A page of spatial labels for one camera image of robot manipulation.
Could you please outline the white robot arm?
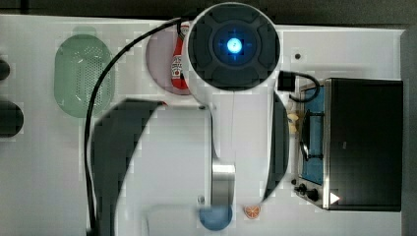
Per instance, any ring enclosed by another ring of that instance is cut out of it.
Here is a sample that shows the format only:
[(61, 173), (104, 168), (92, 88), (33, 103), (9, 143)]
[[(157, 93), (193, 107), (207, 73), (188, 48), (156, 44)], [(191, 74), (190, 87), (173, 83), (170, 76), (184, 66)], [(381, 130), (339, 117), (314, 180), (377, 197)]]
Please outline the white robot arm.
[(127, 98), (94, 127), (90, 236), (219, 231), (235, 208), (262, 203), (288, 161), (280, 48), (271, 20), (250, 5), (202, 11), (182, 49), (192, 106)]

